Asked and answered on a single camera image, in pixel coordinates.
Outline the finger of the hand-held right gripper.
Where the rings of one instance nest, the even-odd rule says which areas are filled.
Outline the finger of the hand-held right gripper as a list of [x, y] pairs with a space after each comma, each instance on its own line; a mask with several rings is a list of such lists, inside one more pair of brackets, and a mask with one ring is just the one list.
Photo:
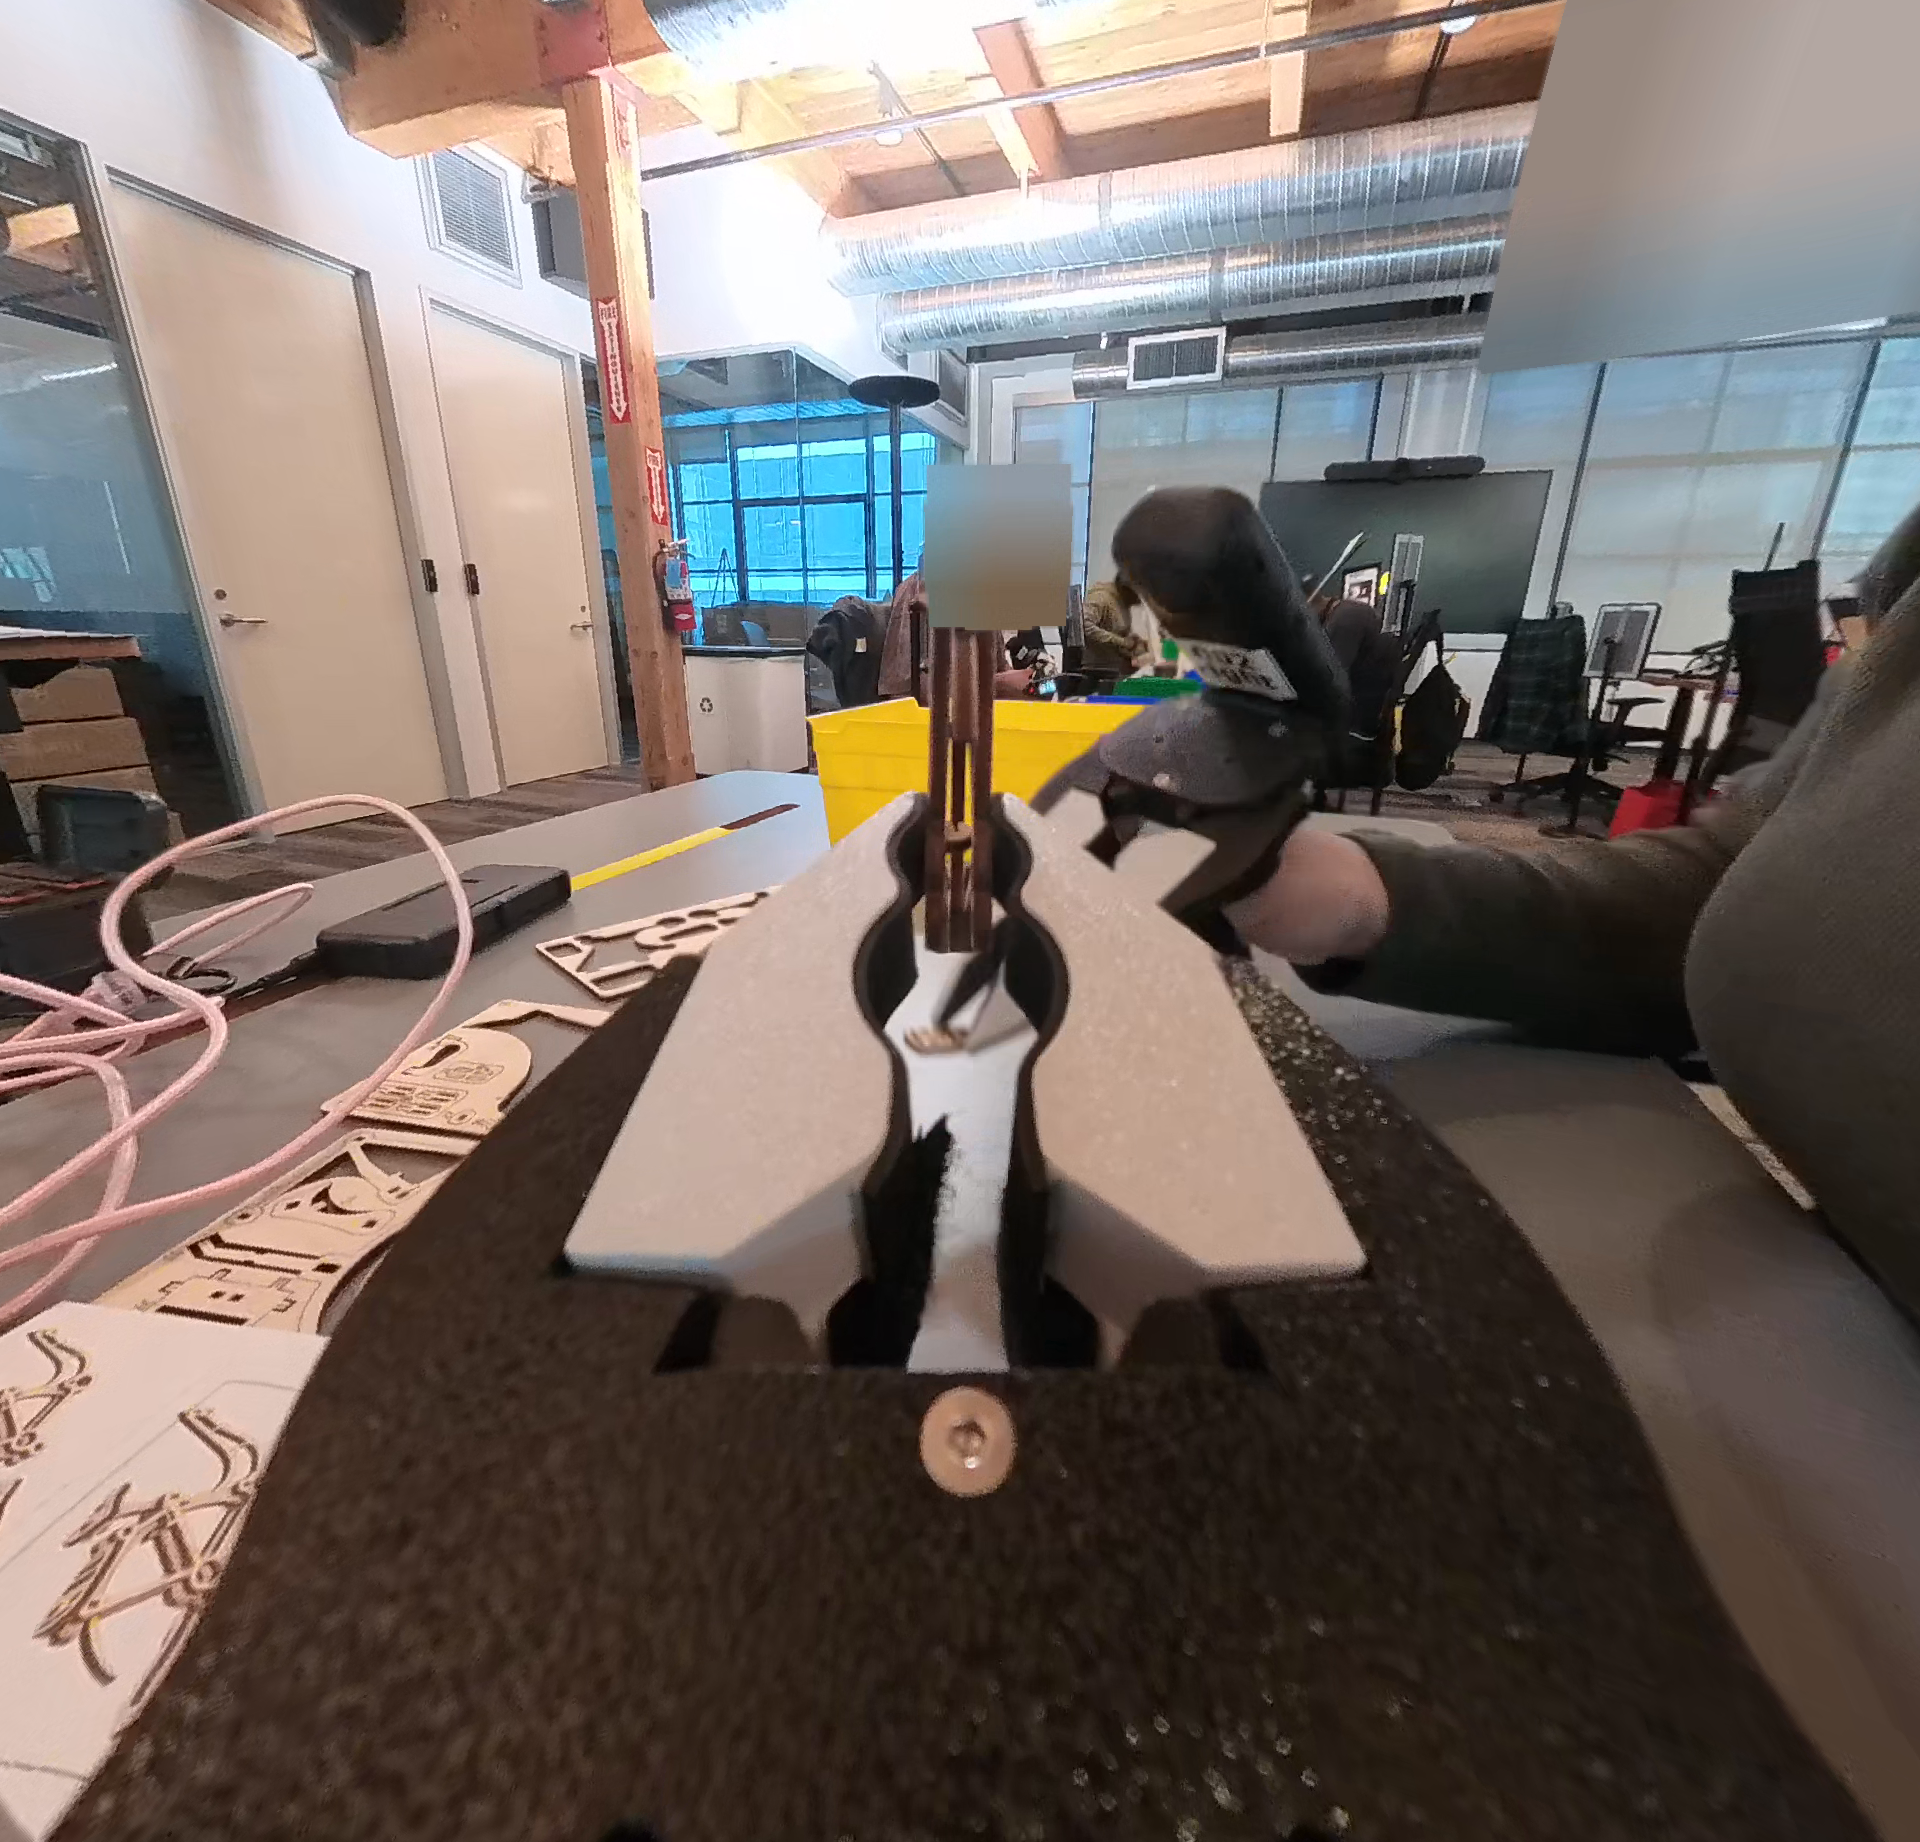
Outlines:
[[1108, 822], [1249, 817], [1290, 830], [1310, 813], [1310, 717], [1245, 694], [1153, 702], [1049, 775], [1032, 805], [1055, 816], [1069, 797], [1094, 798]]
[[1161, 911], [1197, 911], [1214, 898], [1219, 854], [1214, 838], [1155, 820], [1117, 822], [1114, 829], [1128, 835], [1106, 867], [1132, 898]]

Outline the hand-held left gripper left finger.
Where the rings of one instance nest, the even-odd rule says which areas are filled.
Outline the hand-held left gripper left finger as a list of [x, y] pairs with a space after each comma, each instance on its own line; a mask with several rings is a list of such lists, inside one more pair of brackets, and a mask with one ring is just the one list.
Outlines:
[[564, 1241], [573, 1270], [777, 1299], [826, 1334], [899, 1108], [856, 966], [912, 906], [893, 851], [927, 800], [893, 798], [708, 947]]

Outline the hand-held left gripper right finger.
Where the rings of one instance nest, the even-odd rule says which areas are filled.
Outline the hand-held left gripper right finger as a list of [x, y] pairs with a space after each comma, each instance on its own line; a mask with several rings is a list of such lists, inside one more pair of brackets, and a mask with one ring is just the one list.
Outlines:
[[1096, 805], [1004, 798], [1065, 1005], [1028, 1058], [1044, 1279], [1128, 1334], [1171, 1298], [1357, 1279], [1366, 1252], [1222, 957], [1084, 846]]

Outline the assembled wooden model part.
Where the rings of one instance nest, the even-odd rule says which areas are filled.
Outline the assembled wooden model part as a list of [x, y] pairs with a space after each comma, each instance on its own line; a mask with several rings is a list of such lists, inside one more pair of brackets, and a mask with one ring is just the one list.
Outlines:
[[994, 660], [989, 631], [931, 631], [924, 928], [939, 954], [978, 952], [992, 930]]

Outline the person's right forearm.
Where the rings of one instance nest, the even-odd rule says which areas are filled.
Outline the person's right forearm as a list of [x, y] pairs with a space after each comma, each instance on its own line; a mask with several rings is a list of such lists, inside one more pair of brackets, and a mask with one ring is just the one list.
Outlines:
[[1726, 798], [1687, 827], [1564, 851], [1358, 838], [1389, 895], [1382, 942], [1310, 969], [1328, 992], [1500, 1021], [1556, 1044], [1701, 1051], [1687, 994], [1693, 928], [1743, 844]]

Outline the narrow laser-cut wooden parts sheet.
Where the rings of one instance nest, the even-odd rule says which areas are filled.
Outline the narrow laser-cut wooden parts sheet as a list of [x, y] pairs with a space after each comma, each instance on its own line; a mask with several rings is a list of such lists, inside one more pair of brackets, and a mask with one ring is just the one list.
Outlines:
[[637, 994], [667, 966], [702, 957], [727, 930], [777, 895], [744, 890], [702, 904], [568, 932], [534, 945], [551, 967], [598, 1003]]

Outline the large laser-cut wooden parts sheet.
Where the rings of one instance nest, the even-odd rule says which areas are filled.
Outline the large laser-cut wooden parts sheet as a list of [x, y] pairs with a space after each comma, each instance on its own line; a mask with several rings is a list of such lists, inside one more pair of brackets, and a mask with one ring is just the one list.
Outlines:
[[531, 1026], [598, 1029], [611, 1011], [499, 997], [441, 1037], [419, 1044], [369, 1092], [338, 1094], [327, 1111], [338, 1119], [393, 1125], [478, 1142], [486, 1137], [536, 1073]]

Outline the person's right hand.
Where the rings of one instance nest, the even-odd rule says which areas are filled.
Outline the person's right hand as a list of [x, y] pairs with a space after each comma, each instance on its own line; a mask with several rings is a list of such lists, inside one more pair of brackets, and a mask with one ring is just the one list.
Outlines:
[[1304, 825], [1271, 876], [1231, 901], [1226, 917], [1249, 947], [1289, 966], [1357, 964], [1386, 934], [1389, 895], [1367, 846]]

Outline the black backpack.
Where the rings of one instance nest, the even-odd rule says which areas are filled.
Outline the black backpack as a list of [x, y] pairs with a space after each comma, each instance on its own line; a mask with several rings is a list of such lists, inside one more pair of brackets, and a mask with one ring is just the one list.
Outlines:
[[1455, 752], [1467, 739], [1470, 699], [1444, 658], [1403, 694], [1397, 708], [1395, 786], [1419, 794], [1452, 773]]

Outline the yellow plastic bin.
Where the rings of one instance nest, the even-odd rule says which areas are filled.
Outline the yellow plastic bin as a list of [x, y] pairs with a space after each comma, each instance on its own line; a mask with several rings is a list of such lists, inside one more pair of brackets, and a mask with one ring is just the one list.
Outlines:
[[[1036, 800], [1094, 742], [1146, 712], [1145, 702], [994, 702], [994, 792]], [[822, 712], [811, 741], [826, 792], [829, 844], [893, 798], [928, 786], [928, 708], [912, 699]]]

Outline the office chair with plaid cloth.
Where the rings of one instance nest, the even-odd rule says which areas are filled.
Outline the office chair with plaid cloth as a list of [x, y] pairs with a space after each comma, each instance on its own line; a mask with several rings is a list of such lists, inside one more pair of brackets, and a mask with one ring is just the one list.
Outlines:
[[[1479, 742], [1515, 755], [1515, 773], [1487, 794], [1524, 810], [1529, 798], [1563, 797], [1567, 820], [1550, 835], [1577, 838], [1579, 808], [1597, 773], [1597, 725], [1587, 694], [1587, 624], [1577, 613], [1520, 618], [1508, 631], [1487, 686]], [[1561, 754], [1569, 769], [1524, 778], [1531, 755]]]

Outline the black phone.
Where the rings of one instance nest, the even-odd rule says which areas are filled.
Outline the black phone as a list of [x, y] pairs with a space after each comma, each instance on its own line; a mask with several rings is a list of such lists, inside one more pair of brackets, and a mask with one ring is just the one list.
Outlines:
[[[573, 899], [566, 870], [480, 865], [458, 876], [472, 921], [469, 952], [541, 921]], [[453, 966], [458, 917], [443, 885], [323, 928], [313, 942], [319, 974], [345, 981], [432, 981]]]

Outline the black floor lamp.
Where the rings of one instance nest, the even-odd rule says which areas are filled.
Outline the black floor lamp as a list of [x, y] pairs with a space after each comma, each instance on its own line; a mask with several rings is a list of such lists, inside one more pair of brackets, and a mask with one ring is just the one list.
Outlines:
[[913, 372], [875, 372], [856, 376], [849, 386], [856, 402], [887, 415], [889, 441], [889, 537], [891, 537], [891, 596], [900, 596], [906, 575], [905, 558], [905, 428], [906, 414], [936, 404], [939, 386]]

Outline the white recycling bin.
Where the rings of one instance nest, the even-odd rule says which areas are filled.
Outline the white recycling bin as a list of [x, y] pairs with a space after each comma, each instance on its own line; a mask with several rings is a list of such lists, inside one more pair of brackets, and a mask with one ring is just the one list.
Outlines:
[[803, 648], [686, 648], [695, 773], [806, 773], [806, 665]]

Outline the narrow pale door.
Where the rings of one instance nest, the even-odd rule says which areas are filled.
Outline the narrow pale door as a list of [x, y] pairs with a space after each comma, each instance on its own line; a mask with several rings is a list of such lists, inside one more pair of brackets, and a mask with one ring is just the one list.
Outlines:
[[453, 558], [441, 600], [474, 797], [618, 761], [583, 361], [420, 293]]

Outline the wooden pillar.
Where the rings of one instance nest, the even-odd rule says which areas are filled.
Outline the wooden pillar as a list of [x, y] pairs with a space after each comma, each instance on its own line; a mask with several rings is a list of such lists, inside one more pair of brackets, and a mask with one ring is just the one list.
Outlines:
[[659, 558], [675, 540], [664, 483], [661, 368], [642, 203], [639, 91], [615, 69], [564, 83], [601, 376], [623, 658], [651, 790], [695, 780], [681, 633], [662, 613]]

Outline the wide pale door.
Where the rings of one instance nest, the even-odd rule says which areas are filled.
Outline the wide pale door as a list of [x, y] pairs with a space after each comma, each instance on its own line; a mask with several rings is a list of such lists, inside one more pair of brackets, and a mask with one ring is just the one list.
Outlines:
[[443, 798], [364, 273], [121, 176], [107, 208], [248, 812]]

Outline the white card with part outlines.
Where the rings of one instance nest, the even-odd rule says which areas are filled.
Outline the white card with part outlines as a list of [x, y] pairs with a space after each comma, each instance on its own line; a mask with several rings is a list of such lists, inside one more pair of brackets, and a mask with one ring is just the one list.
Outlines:
[[5, 1334], [5, 1837], [51, 1836], [195, 1635], [323, 1345], [86, 1301]]

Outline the large black wall screen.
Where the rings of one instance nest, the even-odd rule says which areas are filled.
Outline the large black wall screen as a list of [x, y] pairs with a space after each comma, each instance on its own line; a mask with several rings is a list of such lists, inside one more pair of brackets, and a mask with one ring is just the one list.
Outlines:
[[1367, 574], [1382, 625], [1436, 615], [1449, 636], [1506, 633], [1524, 617], [1547, 468], [1476, 475], [1268, 482], [1259, 508], [1307, 589], [1343, 596]]

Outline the silver ceiling duct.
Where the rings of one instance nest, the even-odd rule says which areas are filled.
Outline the silver ceiling duct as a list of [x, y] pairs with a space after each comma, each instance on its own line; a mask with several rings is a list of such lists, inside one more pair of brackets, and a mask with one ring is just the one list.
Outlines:
[[1491, 287], [1534, 104], [1302, 136], [822, 227], [897, 355]]

